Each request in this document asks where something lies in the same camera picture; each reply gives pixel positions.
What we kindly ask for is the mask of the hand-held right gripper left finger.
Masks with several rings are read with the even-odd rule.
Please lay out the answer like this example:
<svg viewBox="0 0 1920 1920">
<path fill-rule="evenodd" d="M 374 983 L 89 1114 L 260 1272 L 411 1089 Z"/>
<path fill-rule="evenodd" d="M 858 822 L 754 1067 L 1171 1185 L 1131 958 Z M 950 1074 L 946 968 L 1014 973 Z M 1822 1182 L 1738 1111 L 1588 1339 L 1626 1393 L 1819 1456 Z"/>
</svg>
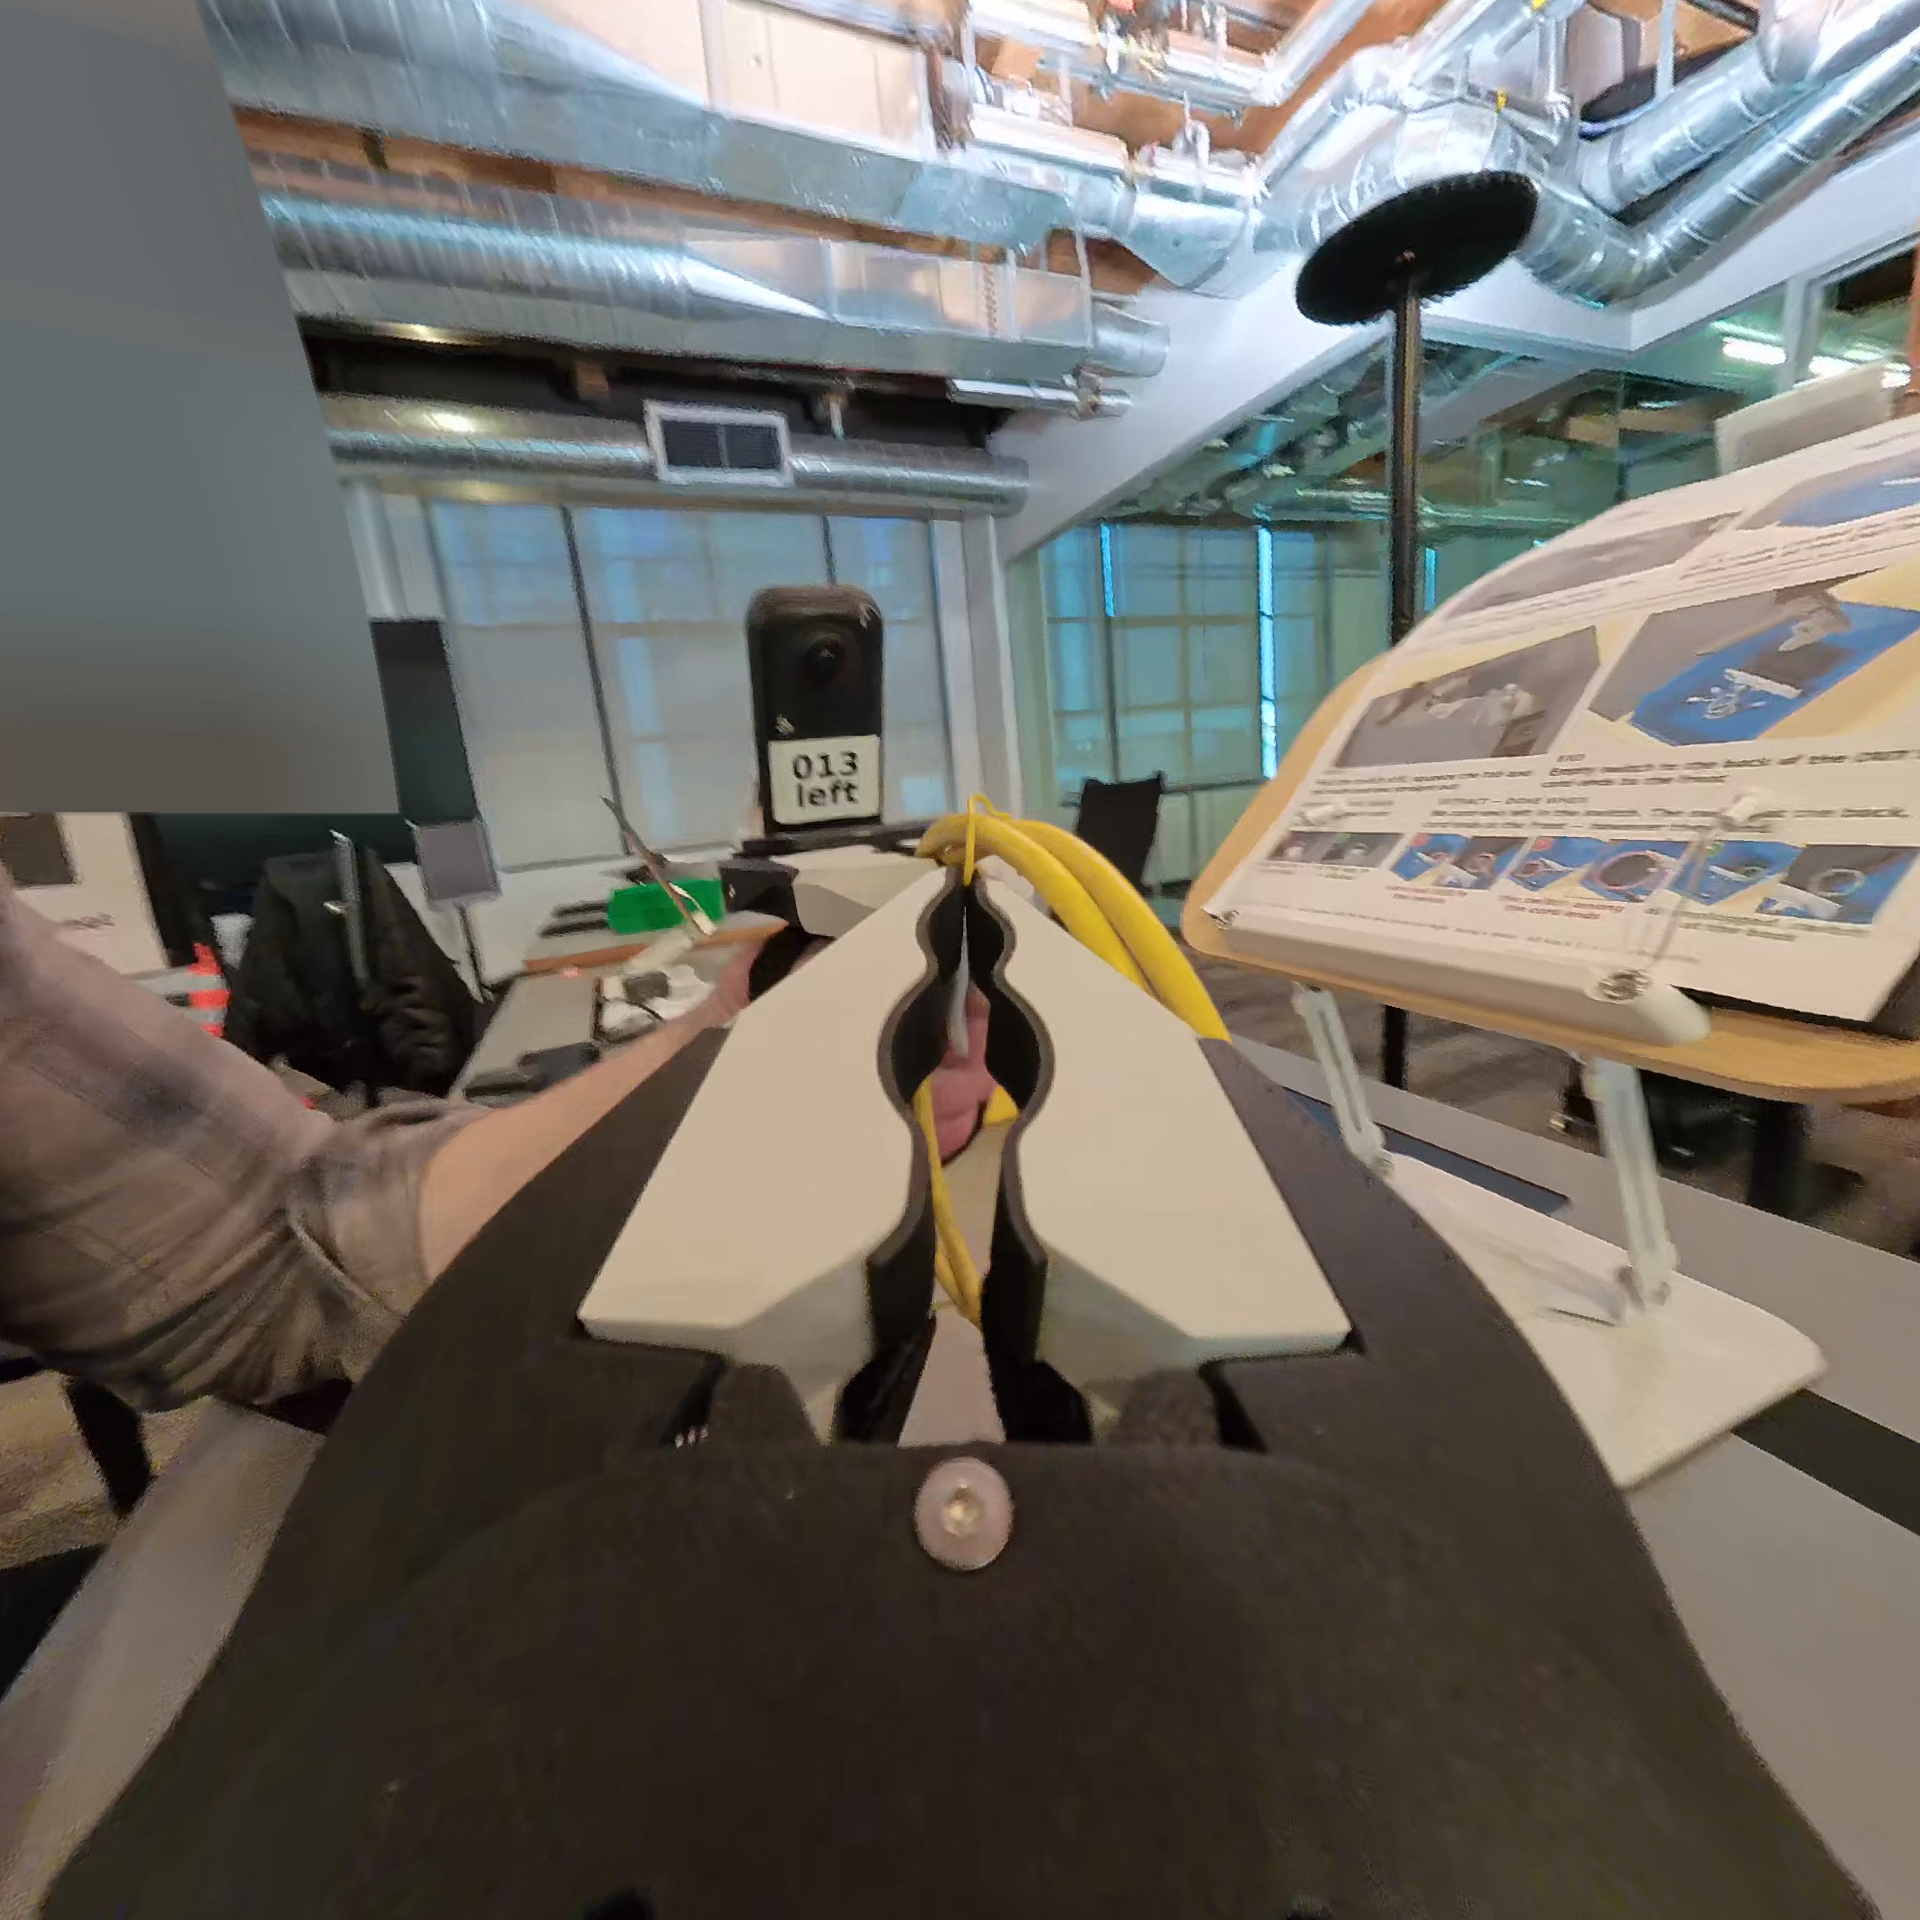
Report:
<svg viewBox="0 0 1920 1920">
<path fill-rule="evenodd" d="M 580 1300 L 592 1339 L 778 1369 L 818 1436 L 897 1436 L 933 1317 L 912 1100 L 946 1047 L 950 869 L 837 932 L 727 1024 Z"/>
</svg>

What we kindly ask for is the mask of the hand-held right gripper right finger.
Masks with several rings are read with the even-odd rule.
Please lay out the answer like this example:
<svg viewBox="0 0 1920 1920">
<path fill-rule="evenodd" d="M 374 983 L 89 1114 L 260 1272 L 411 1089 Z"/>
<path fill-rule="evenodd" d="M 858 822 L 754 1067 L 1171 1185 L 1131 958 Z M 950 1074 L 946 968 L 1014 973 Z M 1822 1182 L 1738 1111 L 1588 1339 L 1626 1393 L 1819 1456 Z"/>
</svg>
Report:
<svg viewBox="0 0 1920 1920">
<path fill-rule="evenodd" d="M 1086 1443 L 1161 1371 L 1331 1354 L 1353 1322 L 1204 1042 L 1005 881 L 968 894 L 1001 1141 L 980 1343 L 1008 1443 Z"/>
</svg>

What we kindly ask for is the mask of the person's left forearm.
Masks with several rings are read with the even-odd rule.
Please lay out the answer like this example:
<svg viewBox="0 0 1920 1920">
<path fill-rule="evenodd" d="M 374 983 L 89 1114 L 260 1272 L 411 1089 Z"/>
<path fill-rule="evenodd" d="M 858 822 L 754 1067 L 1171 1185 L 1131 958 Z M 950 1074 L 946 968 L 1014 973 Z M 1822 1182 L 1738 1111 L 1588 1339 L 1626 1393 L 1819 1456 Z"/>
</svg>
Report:
<svg viewBox="0 0 1920 1920">
<path fill-rule="evenodd" d="M 721 932 L 702 952 L 721 957 L 726 965 L 690 1016 L 657 1024 L 552 1089 L 484 1114 L 439 1147 L 417 1178 L 422 1272 L 439 1281 L 545 1164 L 587 1137 L 697 1037 L 726 1028 L 748 1006 L 748 977 L 771 932 L 775 925 L 768 917 Z"/>
</svg>

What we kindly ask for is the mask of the person's left hand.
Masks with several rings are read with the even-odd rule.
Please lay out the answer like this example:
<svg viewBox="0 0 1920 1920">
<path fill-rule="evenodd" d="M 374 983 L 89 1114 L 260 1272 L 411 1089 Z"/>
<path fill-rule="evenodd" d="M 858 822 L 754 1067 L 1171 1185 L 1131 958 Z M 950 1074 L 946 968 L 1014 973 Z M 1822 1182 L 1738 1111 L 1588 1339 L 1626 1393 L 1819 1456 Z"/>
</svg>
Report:
<svg viewBox="0 0 1920 1920">
<path fill-rule="evenodd" d="M 968 1147 L 996 1127 L 1022 1116 L 1022 1102 L 990 1071 L 990 999 L 980 986 L 964 993 L 961 1024 L 950 1028 L 946 1047 L 919 1092 L 919 1114 L 927 1152 L 950 1164 Z"/>
</svg>

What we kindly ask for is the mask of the black office chair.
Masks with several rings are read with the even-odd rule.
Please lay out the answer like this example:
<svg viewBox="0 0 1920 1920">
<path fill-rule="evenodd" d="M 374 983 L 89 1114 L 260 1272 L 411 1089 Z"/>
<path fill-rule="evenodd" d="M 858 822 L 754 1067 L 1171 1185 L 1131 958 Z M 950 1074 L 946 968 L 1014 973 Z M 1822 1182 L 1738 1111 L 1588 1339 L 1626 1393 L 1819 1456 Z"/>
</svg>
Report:
<svg viewBox="0 0 1920 1920">
<path fill-rule="evenodd" d="M 1074 834 L 1100 851 L 1137 890 L 1146 883 L 1159 838 L 1161 793 L 1161 769 L 1137 781 L 1086 778 L 1074 802 Z"/>
</svg>

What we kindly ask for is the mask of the air vent grille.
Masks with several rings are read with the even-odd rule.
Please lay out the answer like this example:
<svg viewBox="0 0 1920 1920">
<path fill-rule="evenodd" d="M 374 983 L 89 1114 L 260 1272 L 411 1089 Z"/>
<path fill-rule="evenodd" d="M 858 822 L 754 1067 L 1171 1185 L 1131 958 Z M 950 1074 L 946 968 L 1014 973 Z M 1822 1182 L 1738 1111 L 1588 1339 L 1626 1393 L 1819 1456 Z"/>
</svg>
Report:
<svg viewBox="0 0 1920 1920">
<path fill-rule="evenodd" d="M 662 486 L 750 493 L 797 486 L 790 428 L 780 411 L 650 397 L 644 431 Z"/>
</svg>

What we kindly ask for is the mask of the grey desk with wooden edge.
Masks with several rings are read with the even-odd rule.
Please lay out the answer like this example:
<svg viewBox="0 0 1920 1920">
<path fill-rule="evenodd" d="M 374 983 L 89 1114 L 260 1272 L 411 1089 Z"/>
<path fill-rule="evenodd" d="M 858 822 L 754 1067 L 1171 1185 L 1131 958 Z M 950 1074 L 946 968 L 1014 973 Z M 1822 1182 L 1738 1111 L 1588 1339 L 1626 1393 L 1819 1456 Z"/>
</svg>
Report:
<svg viewBox="0 0 1920 1920">
<path fill-rule="evenodd" d="M 610 929 L 552 932 L 528 946 L 505 993 L 455 1081 L 455 1100 L 510 1106 L 556 1081 L 557 1067 L 586 1067 L 652 1035 L 652 1013 L 607 1013 L 607 979 L 662 973 L 682 963 L 709 986 L 741 946 L 758 944 L 760 926 L 721 925 L 718 932 L 652 929 L 614 938 Z"/>
</svg>

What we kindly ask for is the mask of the black monitor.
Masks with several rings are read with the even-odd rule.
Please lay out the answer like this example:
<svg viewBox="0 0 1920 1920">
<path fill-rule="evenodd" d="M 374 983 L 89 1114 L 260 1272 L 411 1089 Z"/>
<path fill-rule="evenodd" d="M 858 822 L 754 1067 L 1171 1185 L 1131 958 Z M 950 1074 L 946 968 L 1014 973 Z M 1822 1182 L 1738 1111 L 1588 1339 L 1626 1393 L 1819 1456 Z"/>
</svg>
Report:
<svg viewBox="0 0 1920 1920">
<path fill-rule="evenodd" d="M 411 827 L 475 822 L 480 807 L 440 622 L 374 617 L 370 634 L 398 813 Z"/>
</svg>

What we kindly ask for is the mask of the black jacket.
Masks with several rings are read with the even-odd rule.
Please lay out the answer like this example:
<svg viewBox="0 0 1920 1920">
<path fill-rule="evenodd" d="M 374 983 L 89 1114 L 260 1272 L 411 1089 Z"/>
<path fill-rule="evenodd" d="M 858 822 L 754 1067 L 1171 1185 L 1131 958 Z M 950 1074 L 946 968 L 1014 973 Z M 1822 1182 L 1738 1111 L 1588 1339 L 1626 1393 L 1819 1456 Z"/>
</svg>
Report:
<svg viewBox="0 0 1920 1920">
<path fill-rule="evenodd" d="M 273 855 L 229 973 L 224 1042 L 333 1089 L 452 1092 L 485 1007 L 391 872 L 354 847 Z"/>
</svg>

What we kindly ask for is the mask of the white document stand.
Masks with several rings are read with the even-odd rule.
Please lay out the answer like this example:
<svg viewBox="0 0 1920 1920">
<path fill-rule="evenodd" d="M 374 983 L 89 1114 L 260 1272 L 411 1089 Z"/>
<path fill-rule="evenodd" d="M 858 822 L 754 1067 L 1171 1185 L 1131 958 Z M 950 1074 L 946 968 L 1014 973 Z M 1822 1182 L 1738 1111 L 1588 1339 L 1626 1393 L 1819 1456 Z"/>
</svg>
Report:
<svg viewBox="0 0 1920 1920">
<path fill-rule="evenodd" d="M 1293 1007 L 1331 1092 L 1343 1147 L 1387 1182 L 1519 1325 L 1617 1490 L 1700 1454 L 1809 1387 L 1826 1359 L 1784 1319 L 1681 1275 L 1630 1063 L 1578 1057 L 1617 1178 L 1623 1248 L 1387 1150 L 1335 995 L 1295 983 Z"/>
</svg>

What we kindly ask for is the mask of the black pole stand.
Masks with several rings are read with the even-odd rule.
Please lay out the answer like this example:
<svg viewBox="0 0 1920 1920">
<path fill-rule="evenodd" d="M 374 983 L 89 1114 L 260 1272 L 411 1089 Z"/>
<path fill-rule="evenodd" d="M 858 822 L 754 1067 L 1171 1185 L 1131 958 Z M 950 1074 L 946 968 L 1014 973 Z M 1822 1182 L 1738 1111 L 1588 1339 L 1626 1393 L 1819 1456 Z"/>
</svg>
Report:
<svg viewBox="0 0 1920 1920">
<path fill-rule="evenodd" d="M 1420 614 L 1420 388 L 1424 304 L 1454 296 L 1527 239 L 1542 192 L 1532 177 L 1485 168 L 1387 197 L 1321 239 L 1293 300 L 1308 322 L 1387 321 L 1387 642 Z"/>
</svg>

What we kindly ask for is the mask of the large silver ventilation duct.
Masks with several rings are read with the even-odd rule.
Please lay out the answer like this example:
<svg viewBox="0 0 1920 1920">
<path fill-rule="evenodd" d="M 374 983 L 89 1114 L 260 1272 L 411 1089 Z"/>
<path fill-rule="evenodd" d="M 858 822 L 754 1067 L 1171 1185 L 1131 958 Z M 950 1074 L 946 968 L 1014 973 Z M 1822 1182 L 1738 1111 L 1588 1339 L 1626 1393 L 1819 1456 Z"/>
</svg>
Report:
<svg viewBox="0 0 1920 1920">
<path fill-rule="evenodd" d="M 857 239 L 624 220 L 607 204 L 404 204 L 272 186 L 317 321 L 983 380 L 1148 379 L 1169 333 L 1080 273 Z"/>
</svg>

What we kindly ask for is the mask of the bent silver ventilation duct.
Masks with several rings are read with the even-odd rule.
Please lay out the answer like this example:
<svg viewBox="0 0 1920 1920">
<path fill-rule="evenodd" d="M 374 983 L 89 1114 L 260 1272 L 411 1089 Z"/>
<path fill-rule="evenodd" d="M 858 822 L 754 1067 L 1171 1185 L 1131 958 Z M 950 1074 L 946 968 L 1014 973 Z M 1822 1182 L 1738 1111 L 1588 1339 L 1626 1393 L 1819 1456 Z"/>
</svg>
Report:
<svg viewBox="0 0 1920 1920">
<path fill-rule="evenodd" d="M 1515 168 L 1539 218 L 1509 256 L 1590 305 L 1725 251 L 1813 168 L 1916 100 L 1916 3 L 1763 3 L 1745 43 L 1613 116 L 1568 78 L 1581 3 L 1442 3 L 1344 62 L 1263 153 L 1239 263 L 1295 261 L 1387 197 Z"/>
</svg>

